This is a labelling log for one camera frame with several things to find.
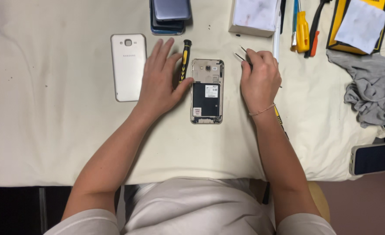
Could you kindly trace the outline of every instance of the phone battery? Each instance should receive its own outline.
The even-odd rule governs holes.
[[[193,83],[193,108],[201,108],[201,116],[219,115],[220,85],[213,83]]]

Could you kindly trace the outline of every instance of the hand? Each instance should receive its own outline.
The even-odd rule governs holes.
[[[182,54],[173,54],[167,58],[174,39],[170,38],[164,46],[162,44],[163,40],[159,39],[152,54],[146,60],[142,88],[136,105],[137,109],[141,109],[142,113],[150,116],[153,121],[174,107],[194,81],[189,77],[184,79],[176,89],[173,88],[172,73],[175,63],[182,57]]]
[[[241,89],[250,113],[257,113],[274,103],[281,84],[278,62],[269,51],[255,52],[247,49],[253,69],[242,61]]]

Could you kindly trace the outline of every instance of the yellow screwdriver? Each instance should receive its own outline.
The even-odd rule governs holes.
[[[306,21],[306,12],[301,11],[300,0],[298,0],[297,13],[297,52],[302,53],[310,49],[309,24]]]

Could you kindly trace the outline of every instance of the white paper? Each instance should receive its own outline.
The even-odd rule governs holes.
[[[360,0],[351,0],[335,40],[370,54],[385,24],[385,12]]]
[[[204,95],[206,98],[217,98],[218,97],[218,86],[216,85],[206,85],[206,93]]]
[[[201,108],[192,108],[193,116],[201,116]]]
[[[275,31],[280,2],[279,0],[236,0],[233,24]]]

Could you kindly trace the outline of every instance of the white t-shirt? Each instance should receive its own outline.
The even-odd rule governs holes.
[[[221,180],[170,179],[154,184],[136,201],[121,232],[114,214],[92,209],[65,219],[46,235],[275,234],[262,205],[248,193]],[[276,234],[336,233],[320,216],[295,214],[279,224]]]

